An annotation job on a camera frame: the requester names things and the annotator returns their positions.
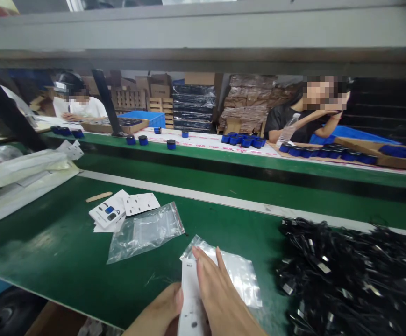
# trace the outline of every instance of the blue plastic crate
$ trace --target blue plastic crate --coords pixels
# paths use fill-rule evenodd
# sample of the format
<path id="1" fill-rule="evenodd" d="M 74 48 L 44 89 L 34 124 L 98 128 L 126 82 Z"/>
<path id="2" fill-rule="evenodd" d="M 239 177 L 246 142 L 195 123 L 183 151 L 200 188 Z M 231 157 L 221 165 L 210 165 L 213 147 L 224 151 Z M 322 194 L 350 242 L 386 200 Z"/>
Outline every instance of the blue plastic crate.
<path id="1" fill-rule="evenodd" d="M 149 127 L 165 128 L 165 113 L 162 112 L 146 112 L 146 111 L 131 111 L 119 115 L 119 118 L 136 118 L 148 120 Z"/>
<path id="2" fill-rule="evenodd" d="M 374 142 L 391 143 L 391 144 L 395 144 L 395 145 L 400 145 L 400 142 L 385 139 L 385 138 L 379 137 L 378 135 L 366 133 L 363 131 L 358 131 L 358 130 L 355 130 L 353 128 L 346 127 L 346 126 L 337 126 L 335 128 L 335 130 L 332 132 L 332 134 L 327 139 L 320 138 L 319 136 L 316 136 L 314 134 L 310 138 L 310 143 L 317 144 L 317 145 L 324 145 L 327 143 L 334 142 L 336 137 L 358 139 L 358 140 L 368 140 L 368 141 L 374 141 Z"/>

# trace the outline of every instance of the assembly line table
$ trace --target assembly line table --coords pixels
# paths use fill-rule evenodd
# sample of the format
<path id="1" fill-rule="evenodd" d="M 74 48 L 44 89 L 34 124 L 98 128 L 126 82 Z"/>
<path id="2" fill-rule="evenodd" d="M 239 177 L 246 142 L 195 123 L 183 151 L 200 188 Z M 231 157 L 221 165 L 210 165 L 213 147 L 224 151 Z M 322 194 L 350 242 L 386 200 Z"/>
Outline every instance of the assembly line table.
<path id="1" fill-rule="evenodd" d="M 63 141 L 44 136 L 52 147 Z M 330 224 L 379 220 L 406 230 L 406 175 L 312 170 L 193 148 L 170 154 L 160 144 L 126 149 L 124 139 L 107 136 L 80 143 L 85 156 L 77 165 L 85 172 L 0 220 L 0 279 L 122 329 L 180 281 L 179 257 L 195 234 L 252 261 L 263 301 L 252 313 L 270 335 L 284 335 L 287 298 L 273 268 L 283 242 L 276 211 L 321 214 Z M 161 205 L 174 201 L 186 234 L 107 265 L 111 234 L 93 233 L 88 211 L 96 203 L 85 199 L 120 189 L 152 191 Z M 251 210 L 258 205 L 265 210 Z"/>

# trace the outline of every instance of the metal shelf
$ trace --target metal shelf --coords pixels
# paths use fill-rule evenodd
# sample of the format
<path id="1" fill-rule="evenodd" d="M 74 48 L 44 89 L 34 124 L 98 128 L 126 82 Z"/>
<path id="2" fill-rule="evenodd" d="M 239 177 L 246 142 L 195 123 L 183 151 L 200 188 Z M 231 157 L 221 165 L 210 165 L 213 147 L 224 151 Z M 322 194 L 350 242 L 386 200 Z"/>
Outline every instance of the metal shelf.
<path id="1" fill-rule="evenodd" d="M 406 1 L 238 1 L 0 19 L 0 67 L 406 77 Z"/>

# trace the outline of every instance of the water bottle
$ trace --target water bottle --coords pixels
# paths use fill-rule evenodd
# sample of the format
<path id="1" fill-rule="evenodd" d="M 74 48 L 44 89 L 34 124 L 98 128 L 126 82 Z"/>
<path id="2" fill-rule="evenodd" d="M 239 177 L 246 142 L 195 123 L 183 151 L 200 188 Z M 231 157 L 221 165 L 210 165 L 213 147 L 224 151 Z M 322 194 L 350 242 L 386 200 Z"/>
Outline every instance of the water bottle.
<path id="1" fill-rule="evenodd" d="M 281 132 L 281 136 L 279 137 L 278 143 L 276 144 L 278 148 L 281 147 L 283 143 L 289 142 L 293 136 L 293 133 L 296 131 L 296 122 L 298 121 L 299 117 L 301 116 L 300 113 L 295 113 L 293 118 L 285 125 L 284 129 Z"/>

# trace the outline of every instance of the woman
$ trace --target woman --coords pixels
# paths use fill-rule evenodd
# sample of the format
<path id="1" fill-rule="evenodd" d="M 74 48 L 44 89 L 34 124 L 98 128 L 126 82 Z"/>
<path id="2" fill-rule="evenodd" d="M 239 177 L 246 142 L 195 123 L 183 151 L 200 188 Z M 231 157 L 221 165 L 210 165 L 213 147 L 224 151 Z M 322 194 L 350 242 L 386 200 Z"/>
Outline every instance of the woman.
<path id="1" fill-rule="evenodd" d="M 217 247 L 215 252 L 218 266 L 202 249 L 192 247 L 192 252 L 212 336 L 266 336 L 232 284 L 220 249 Z M 122 336 L 176 335 L 183 303 L 181 284 L 175 282 L 141 312 Z"/>
<path id="2" fill-rule="evenodd" d="M 300 113 L 296 131 L 291 138 L 293 142 L 309 143 L 313 134 L 328 138 L 342 118 L 342 111 L 346 109 L 350 96 L 347 84 L 345 81 L 337 82 L 335 77 L 302 84 L 294 98 L 270 111 L 265 124 L 265 137 L 271 143 L 276 143 L 293 114 Z M 319 119 L 325 115 L 330 115 L 330 118 L 323 126 Z"/>
<path id="3" fill-rule="evenodd" d="M 78 74 L 61 73 L 58 81 L 55 82 L 55 91 L 64 97 L 53 99 L 53 107 L 58 118 L 77 122 L 98 120 L 108 116 L 102 102 L 89 96 L 85 82 Z"/>

